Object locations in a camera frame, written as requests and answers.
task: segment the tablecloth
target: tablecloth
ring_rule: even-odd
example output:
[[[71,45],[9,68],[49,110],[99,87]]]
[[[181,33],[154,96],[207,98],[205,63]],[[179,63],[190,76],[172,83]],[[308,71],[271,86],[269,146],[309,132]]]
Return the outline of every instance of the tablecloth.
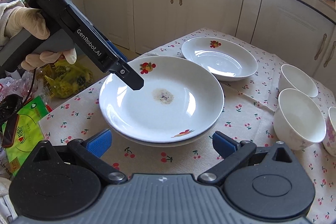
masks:
[[[180,147],[157,148],[113,133],[113,144],[102,156],[104,161],[127,175],[193,173],[197,177],[222,160],[212,147],[211,137],[215,130],[237,141],[251,140],[258,146],[270,146],[278,140],[273,130],[273,114],[278,103],[280,67],[285,62],[275,54],[207,28],[167,43],[150,54],[183,57],[182,44],[200,36],[224,38],[244,47],[256,58],[258,71],[245,80],[221,82],[226,96],[224,108],[216,125],[203,138]],[[53,145],[62,145],[74,138],[87,139],[108,128],[99,109],[99,90],[103,82],[93,84],[44,117],[39,124],[45,138]],[[326,117],[328,108],[335,105],[335,98],[321,83],[315,83],[319,94],[314,102]],[[328,154],[321,143],[295,151],[295,155],[316,189],[308,219],[314,223],[331,223],[336,218],[336,158]]]

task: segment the white logo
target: white logo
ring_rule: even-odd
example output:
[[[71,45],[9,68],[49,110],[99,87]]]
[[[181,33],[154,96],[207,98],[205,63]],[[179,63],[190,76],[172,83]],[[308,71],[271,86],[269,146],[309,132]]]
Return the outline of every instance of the white logo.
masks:
[[[162,182],[162,183],[164,183],[164,182],[166,182],[168,180],[168,178],[166,178],[166,177],[160,177],[157,180],[160,181],[160,182]]]
[[[91,41],[87,38],[87,36],[85,36],[85,34],[82,33],[81,29],[77,30],[77,33],[79,34],[79,36],[86,42],[86,44],[88,44],[88,46],[98,55],[101,55],[101,52],[98,50],[96,51],[96,47],[94,45],[92,45]]]

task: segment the green and yellow packaging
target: green and yellow packaging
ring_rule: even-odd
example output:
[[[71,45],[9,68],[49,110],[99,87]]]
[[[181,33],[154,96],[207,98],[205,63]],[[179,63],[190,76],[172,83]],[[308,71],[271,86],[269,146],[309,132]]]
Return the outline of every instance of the green and yellow packaging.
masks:
[[[48,114],[41,97],[36,97],[18,112],[13,146],[6,148],[10,170],[16,175],[35,145],[44,139],[38,121]]]

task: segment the finger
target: finger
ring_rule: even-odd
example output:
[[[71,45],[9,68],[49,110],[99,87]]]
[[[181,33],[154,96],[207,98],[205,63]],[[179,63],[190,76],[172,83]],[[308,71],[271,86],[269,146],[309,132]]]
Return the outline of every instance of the finger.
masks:
[[[72,48],[71,50],[64,51],[63,55],[69,64],[74,64],[77,60],[77,54],[74,48]]]
[[[50,31],[45,25],[43,16],[39,13],[38,9],[21,9],[20,24],[33,36],[38,39],[47,39],[50,35]]]
[[[24,61],[21,62],[21,67],[22,67],[23,69],[25,69],[25,70],[33,70],[33,69],[36,68],[36,67],[33,67],[33,66],[29,65],[29,64],[26,62],[26,60],[24,60]]]
[[[39,68],[45,65],[46,63],[40,59],[39,54],[28,54],[26,56],[26,62],[32,67]]]
[[[54,63],[58,60],[61,54],[62,54],[61,52],[45,51],[40,54],[40,59],[46,64]]]

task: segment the white glove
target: white glove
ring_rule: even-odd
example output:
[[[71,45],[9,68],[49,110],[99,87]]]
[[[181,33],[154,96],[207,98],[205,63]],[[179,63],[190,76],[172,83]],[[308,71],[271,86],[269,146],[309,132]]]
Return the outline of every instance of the white glove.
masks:
[[[50,31],[45,25],[45,20],[38,9],[19,7],[14,10],[7,21],[5,36],[9,38],[13,37],[18,34],[22,28],[25,28],[38,39],[47,39],[50,35]],[[45,64],[56,62],[61,54],[64,55],[70,64],[76,62],[77,55],[73,48],[64,52],[45,51],[41,54],[28,54],[26,59],[21,63],[21,66],[25,70],[33,70]]]

